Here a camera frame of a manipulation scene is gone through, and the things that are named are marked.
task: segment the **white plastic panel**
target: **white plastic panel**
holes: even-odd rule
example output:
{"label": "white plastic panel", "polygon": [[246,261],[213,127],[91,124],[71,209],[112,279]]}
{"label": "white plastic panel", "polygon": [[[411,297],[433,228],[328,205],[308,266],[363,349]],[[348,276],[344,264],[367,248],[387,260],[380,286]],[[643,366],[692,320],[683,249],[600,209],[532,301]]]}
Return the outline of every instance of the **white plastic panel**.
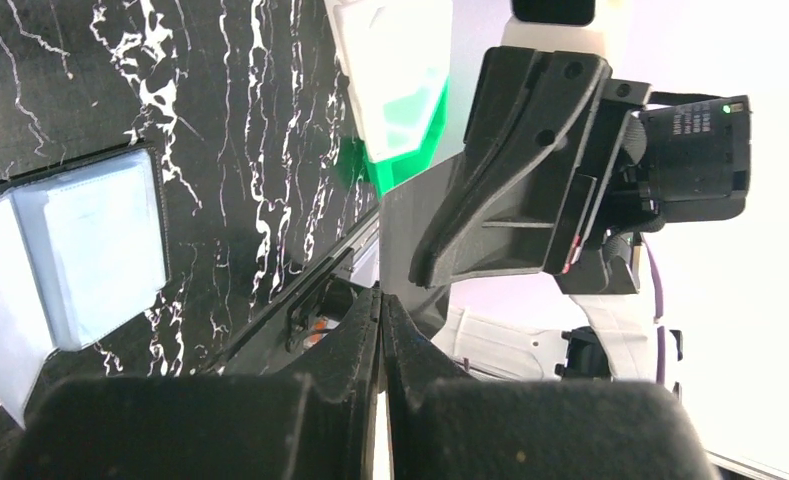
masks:
{"label": "white plastic panel", "polygon": [[350,282],[365,288],[373,287],[379,281],[379,238],[363,249],[353,263]]}
{"label": "white plastic panel", "polygon": [[555,368],[568,349],[562,330],[498,322],[455,306],[432,343],[457,362],[467,359],[475,376],[522,381],[559,380]]}
{"label": "white plastic panel", "polygon": [[571,295],[588,316],[617,380],[656,381],[658,325],[639,295]]}
{"label": "white plastic panel", "polygon": [[371,161],[420,147],[450,73],[452,0],[325,0]]}
{"label": "white plastic panel", "polygon": [[41,366],[55,349],[10,195],[0,197],[0,402],[23,425]]}

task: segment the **white background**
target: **white background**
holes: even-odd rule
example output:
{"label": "white background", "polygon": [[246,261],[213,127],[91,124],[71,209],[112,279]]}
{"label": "white background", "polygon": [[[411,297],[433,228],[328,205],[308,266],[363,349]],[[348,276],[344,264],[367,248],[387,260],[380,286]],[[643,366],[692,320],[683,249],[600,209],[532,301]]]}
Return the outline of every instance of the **white background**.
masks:
{"label": "white background", "polygon": [[686,332],[684,403],[707,448],[789,470],[789,0],[644,0],[616,76],[750,95],[747,210],[651,244]]}

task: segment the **marble wall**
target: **marble wall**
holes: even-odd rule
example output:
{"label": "marble wall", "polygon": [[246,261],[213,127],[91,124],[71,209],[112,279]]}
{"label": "marble wall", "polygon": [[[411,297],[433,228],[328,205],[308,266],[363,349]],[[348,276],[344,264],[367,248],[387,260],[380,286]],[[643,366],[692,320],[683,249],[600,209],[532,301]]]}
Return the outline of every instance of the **marble wall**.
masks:
{"label": "marble wall", "polygon": [[[346,85],[318,0],[0,0],[0,180],[146,140],[168,207],[155,306],[35,397],[197,373],[376,205]],[[19,432],[0,410],[0,470]]]}

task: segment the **black plastic housing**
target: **black plastic housing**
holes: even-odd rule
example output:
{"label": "black plastic housing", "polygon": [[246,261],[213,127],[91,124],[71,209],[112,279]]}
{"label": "black plastic housing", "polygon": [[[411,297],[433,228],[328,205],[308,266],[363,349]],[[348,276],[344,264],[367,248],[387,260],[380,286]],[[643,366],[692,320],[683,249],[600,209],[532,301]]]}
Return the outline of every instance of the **black plastic housing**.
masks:
{"label": "black plastic housing", "polygon": [[594,21],[595,0],[512,0],[512,12],[525,23],[584,27]]}
{"label": "black plastic housing", "polygon": [[744,210],[750,183],[746,96],[641,112],[647,151],[642,198],[669,223],[726,220]]}
{"label": "black plastic housing", "polygon": [[633,295],[639,292],[640,234],[622,235],[616,255],[605,259],[600,248],[585,248],[579,260],[563,275],[556,276],[556,284],[565,295]]}
{"label": "black plastic housing", "polygon": [[0,477],[370,479],[383,388],[392,478],[716,478],[661,386],[478,381],[378,289],[274,374],[70,379]]}
{"label": "black plastic housing", "polygon": [[597,55],[486,52],[461,180],[416,249],[413,283],[567,271],[592,230],[631,113],[650,94],[611,73]]}
{"label": "black plastic housing", "polygon": [[568,341],[566,364],[556,365],[556,373],[563,379],[595,378],[611,380],[609,357],[591,327],[580,327],[562,332]]}

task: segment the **purple cable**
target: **purple cable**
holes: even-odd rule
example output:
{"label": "purple cable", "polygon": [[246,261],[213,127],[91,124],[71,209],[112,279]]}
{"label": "purple cable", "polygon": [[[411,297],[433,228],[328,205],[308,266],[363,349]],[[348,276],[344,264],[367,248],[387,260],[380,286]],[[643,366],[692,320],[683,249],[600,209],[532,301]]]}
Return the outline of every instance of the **purple cable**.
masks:
{"label": "purple cable", "polygon": [[[653,258],[653,251],[650,249],[650,244],[644,242],[647,247],[647,258],[650,261],[650,273],[653,277],[653,297],[656,302],[656,312],[654,313],[654,320],[659,320],[665,314],[665,299],[662,292],[662,277],[659,275],[659,267],[656,266],[656,259]],[[665,384],[665,362],[667,359],[667,346],[665,344],[665,326],[659,325],[656,329],[656,345],[657,345],[657,359],[656,359],[656,383],[660,385]]]}

